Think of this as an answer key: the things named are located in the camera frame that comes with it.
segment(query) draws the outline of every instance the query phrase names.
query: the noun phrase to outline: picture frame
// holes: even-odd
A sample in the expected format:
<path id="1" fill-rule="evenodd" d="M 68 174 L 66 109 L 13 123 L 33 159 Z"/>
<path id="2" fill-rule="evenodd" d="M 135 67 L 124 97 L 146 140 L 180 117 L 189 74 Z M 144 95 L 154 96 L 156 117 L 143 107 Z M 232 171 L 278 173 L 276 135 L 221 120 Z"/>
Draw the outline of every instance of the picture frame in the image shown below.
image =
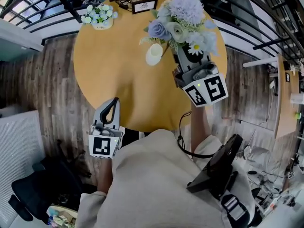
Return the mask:
<path id="1" fill-rule="evenodd" d="M 286 82 L 290 82 L 290 75 L 289 73 L 285 73 Z"/>
<path id="2" fill-rule="evenodd" d="M 141 0 L 132 2 L 132 14 L 156 9 L 158 0 Z"/>

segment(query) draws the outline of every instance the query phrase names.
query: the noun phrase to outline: beige sweater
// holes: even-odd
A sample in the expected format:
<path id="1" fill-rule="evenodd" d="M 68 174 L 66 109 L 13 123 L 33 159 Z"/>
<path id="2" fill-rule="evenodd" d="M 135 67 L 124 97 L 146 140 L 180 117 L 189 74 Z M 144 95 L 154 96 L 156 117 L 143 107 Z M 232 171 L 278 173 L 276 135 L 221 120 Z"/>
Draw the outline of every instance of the beige sweater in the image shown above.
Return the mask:
<path id="1" fill-rule="evenodd" d="M 220 146 L 211 135 L 195 153 L 212 154 Z M 121 148 L 114 158 L 114 180 L 108 194 L 82 195 L 76 228 L 229 227 L 208 191 L 199 199 L 186 190 L 208 161 L 192 161 L 179 149 L 173 133 L 166 130 Z M 231 193 L 253 217 L 254 201 L 245 173 L 238 175 Z"/>

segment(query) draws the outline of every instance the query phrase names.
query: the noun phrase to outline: small potted plant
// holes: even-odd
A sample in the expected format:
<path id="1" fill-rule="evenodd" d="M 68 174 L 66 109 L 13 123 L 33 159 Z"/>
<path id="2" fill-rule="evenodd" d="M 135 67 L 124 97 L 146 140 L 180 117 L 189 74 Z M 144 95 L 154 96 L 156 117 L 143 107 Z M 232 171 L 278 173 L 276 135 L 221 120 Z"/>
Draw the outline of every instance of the small potted plant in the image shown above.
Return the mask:
<path id="1" fill-rule="evenodd" d="M 118 17 L 117 12 L 113 12 L 113 7 L 107 4 L 89 5 L 86 10 L 81 21 L 84 24 L 92 24 L 94 29 L 109 29 L 113 25 L 113 19 Z"/>

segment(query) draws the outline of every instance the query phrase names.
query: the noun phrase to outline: white cloth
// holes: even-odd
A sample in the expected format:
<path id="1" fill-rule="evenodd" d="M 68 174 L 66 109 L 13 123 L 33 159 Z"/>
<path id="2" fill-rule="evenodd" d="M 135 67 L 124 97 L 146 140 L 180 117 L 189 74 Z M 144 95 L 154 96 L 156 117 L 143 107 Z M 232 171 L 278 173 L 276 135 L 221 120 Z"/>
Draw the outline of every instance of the white cloth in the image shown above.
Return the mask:
<path id="1" fill-rule="evenodd" d="M 211 154 L 220 146 L 211 135 L 195 153 Z M 186 190 L 208 161 L 192 161 L 179 149 L 173 133 L 166 130 L 121 148 L 114 158 L 114 180 L 108 194 L 82 195 L 76 228 L 224 227 L 221 207 L 207 190 L 206 200 Z M 241 169 L 232 193 L 252 218 L 254 200 Z"/>
<path id="2" fill-rule="evenodd" d="M 251 153 L 247 156 L 247 161 L 249 164 L 258 170 L 260 170 L 261 175 L 267 177 L 264 183 L 264 186 L 269 190 L 269 192 L 277 193 L 274 188 L 280 190 L 283 189 L 284 182 L 288 179 L 285 176 L 285 168 L 281 166 L 281 163 L 278 162 L 267 149 L 261 147 L 254 147 L 251 150 Z M 282 194 L 297 194 L 299 190 L 304 189 L 304 175 L 302 174 L 298 166 L 294 166 L 293 169 L 294 177 L 288 180 L 288 189 Z"/>

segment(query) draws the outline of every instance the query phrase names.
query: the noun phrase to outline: buckle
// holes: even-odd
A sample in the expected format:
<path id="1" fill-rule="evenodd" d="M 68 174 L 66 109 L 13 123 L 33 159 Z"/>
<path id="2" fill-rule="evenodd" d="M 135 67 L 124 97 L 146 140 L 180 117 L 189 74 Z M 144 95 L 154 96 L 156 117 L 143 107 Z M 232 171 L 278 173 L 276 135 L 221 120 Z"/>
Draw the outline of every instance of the buckle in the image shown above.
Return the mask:
<path id="1" fill-rule="evenodd" d="M 222 205 L 234 220 L 240 219 L 245 214 L 245 210 L 240 206 L 240 202 L 233 195 L 231 195 L 231 198 L 228 201 L 222 203 Z"/>

